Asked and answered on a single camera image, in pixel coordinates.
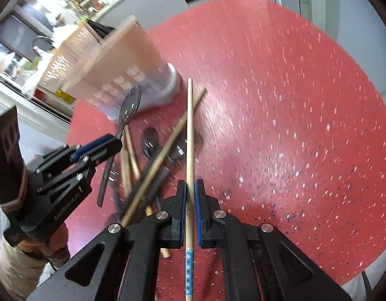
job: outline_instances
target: beige sleeve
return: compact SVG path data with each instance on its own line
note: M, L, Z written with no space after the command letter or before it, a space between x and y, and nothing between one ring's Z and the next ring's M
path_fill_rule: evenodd
M2 238L0 281L14 300L23 301L35 290L46 263L46 259L33 259Z

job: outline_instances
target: human hand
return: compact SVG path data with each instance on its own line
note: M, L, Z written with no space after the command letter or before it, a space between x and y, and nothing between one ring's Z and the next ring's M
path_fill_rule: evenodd
M69 231L66 224L63 223L57 231L51 236L48 248L52 253L55 253L67 246L69 240ZM18 247L25 253L32 253L38 249L39 246L43 245L41 242L37 242L32 238L27 238L18 244Z

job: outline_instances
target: triangular cutout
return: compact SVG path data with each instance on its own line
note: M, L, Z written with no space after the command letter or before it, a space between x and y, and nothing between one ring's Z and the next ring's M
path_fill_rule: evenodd
M105 245L98 243L83 258L65 273L65 278L81 286L88 286L104 252Z
M284 264L287 276L292 284L309 280L313 276L312 270L306 266L285 244L278 243L278 252Z

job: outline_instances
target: silver screw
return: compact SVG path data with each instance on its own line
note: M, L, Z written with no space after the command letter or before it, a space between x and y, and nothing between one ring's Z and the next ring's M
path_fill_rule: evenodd
M274 226L270 223L264 223L261 225L261 230L266 233L271 233L274 230Z
M120 225L119 224L111 224L108 227L108 231L109 231L109 233L117 233L120 231Z
M155 214L155 217L158 219L166 219L168 218L168 213L166 211L161 210Z
M225 211L224 210L216 210L215 212L214 212L214 216L216 217L216 218L224 218L225 216L226 216L226 213L225 213Z

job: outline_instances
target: red table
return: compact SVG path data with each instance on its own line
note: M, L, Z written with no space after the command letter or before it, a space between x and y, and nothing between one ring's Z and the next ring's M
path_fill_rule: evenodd
M250 224L269 221L337 283L386 248L386 107L360 67L313 24L266 0L215 0L150 31L162 56L195 91L204 138L196 177L220 206ZM165 143L186 109L186 85L170 105L133 119L134 145L149 125ZM68 143L87 143L114 125L76 106ZM136 150L140 166L146 161ZM81 249L113 212L93 193L68 219ZM185 168L167 184L175 192ZM220 254L196 249L194 297L223 300ZM184 252L160 262L159 296L184 297Z

